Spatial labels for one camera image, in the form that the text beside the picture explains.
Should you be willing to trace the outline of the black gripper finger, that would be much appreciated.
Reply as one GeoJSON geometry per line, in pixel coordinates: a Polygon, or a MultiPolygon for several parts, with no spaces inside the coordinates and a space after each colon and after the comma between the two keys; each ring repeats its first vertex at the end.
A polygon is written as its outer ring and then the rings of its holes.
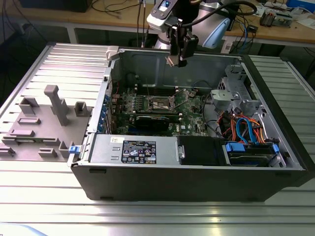
{"type": "Polygon", "coordinates": [[[177,23],[171,26],[168,29],[168,37],[169,37],[169,44],[170,44],[170,55],[171,56],[178,56],[180,55],[181,46],[180,41],[182,39],[182,23],[177,23]]]}
{"type": "Polygon", "coordinates": [[[185,36],[178,38],[178,67],[187,65],[186,59],[194,55],[198,42],[199,38],[192,33],[187,33],[185,36]]]}

